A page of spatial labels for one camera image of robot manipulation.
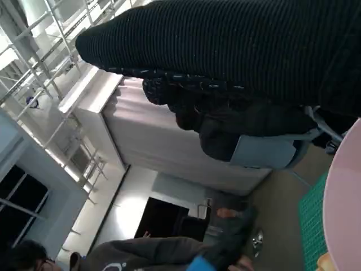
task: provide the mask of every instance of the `black hair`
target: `black hair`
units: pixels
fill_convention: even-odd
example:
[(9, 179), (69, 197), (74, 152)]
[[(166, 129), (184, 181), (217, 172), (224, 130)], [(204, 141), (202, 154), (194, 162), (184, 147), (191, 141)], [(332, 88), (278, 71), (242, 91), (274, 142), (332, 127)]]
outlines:
[(37, 261), (47, 259), (46, 249), (39, 243), (27, 240), (6, 252), (0, 261), (1, 271), (19, 271), (36, 268)]

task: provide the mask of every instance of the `curtain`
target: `curtain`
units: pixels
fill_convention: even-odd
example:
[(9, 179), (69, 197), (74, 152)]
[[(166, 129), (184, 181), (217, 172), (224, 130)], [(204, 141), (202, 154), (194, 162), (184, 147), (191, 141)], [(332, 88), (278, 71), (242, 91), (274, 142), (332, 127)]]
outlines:
[(124, 162), (238, 195), (248, 194), (269, 169), (246, 169), (206, 156), (199, 136), (178, 128), (167, 106), (144, 95), (142, 80), (125, 78), (103, 110), (103, 116)]

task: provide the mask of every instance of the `gray carpet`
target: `gray carpet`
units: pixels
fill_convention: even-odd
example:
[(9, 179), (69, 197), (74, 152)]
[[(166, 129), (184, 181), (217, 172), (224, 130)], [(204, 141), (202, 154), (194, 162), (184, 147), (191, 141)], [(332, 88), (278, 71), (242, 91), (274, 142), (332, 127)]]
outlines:
[[(313, 185), (328, 170), (332, 158), (311, 146), (294, 171)], [(308, 190), (289, 172), (276, 171), (252, 193), (251, 201), (259, 210), (257, 225), (265, 232), (263, 250), (254, 262), (256, 271), (303, 270), (297, 204)]]

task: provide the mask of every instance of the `black jacket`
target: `black jacket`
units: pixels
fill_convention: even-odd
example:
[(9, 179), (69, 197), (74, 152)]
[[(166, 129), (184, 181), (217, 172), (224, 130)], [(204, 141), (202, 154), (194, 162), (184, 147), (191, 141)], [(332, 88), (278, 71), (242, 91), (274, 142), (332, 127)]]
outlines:
[(168, 0), (84, 31), (111, 72), (227, 84), (228, 92), (361, 116), (359, 0)]

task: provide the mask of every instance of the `black doorway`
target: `black doorway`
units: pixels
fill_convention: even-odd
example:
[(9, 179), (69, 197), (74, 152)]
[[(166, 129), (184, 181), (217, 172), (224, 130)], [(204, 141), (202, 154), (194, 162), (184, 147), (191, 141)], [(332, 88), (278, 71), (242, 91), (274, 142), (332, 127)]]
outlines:
[(151, 237), (175, 236), (182, 217), (187, 216), (188, 212), (188, 208), (148, 198), (134, 238), (143, 237), (146, 231), (151, 234)]

